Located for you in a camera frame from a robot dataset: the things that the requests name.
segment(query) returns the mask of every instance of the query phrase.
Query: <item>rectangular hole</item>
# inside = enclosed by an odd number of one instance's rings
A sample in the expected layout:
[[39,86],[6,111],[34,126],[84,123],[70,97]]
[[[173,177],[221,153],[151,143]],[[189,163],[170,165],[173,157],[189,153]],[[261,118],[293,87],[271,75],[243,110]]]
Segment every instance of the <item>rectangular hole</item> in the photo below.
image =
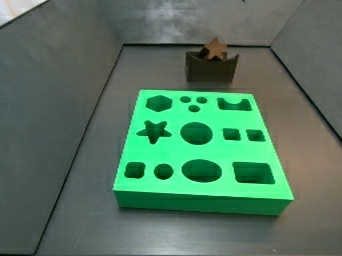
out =
[[233,163],[235,179],[239,183],[274,184],[270,165],[266,163]]
[[126,178],[141,179],[145,176],[146,165],[142,162],[130,162],[126,165],[125,176]]
[[238,129],[225,128],[223,129],[225,140],[241,140],[241,133]]
[[250,141],[265,141],[263,132],[261,130],[247,130]]

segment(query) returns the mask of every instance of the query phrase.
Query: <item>gray floor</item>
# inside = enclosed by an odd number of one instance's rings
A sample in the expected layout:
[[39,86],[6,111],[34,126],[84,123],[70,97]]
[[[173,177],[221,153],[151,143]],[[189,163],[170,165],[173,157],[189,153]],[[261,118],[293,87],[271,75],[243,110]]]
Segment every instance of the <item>gray floor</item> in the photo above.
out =
[[[40,255],[341,254],[342,147],[271,51],[239,53],[231,85],[186,82],[194,47],[125,47]],[[139,89],[255,95],[296,194],[277,217],[119,209],[111,191]]]

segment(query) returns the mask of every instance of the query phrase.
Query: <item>dark star-shaped block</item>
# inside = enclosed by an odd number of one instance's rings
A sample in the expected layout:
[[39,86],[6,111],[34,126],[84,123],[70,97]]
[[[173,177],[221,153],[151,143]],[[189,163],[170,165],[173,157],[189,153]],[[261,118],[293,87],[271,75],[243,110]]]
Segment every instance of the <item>dark star-shaped block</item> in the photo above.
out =
[[166,130],[167,122],[154,124],[151,121],[145,122],[146,129],[137,133],[139,136],[147,136],[150,143],[155,144],[161,137],[171,137],[171,133]]
[[205,60],[219,59],[223,60],[222,50],[227,48],[226,44],[221,44],[218,38],[215,37],[213,41],[205,45],[198,56]]

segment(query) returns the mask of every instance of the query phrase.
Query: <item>shape sorter tray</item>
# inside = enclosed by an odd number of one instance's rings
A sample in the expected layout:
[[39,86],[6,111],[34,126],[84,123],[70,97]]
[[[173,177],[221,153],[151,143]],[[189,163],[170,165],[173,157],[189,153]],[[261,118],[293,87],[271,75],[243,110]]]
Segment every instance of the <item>shape sorter tray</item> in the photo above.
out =
[[142,90],[121,207],[278,215],[294,200],[251,94]]

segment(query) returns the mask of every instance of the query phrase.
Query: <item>hexagon-shaped hole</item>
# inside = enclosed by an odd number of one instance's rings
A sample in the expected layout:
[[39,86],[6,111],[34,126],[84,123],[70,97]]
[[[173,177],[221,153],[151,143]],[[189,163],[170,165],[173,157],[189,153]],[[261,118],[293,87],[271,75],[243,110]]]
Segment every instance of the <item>hexagon-shaped hole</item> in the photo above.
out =
[[173,107],[173,100],[163,95],[158,95],[147,99],[146,107],[162,112]]

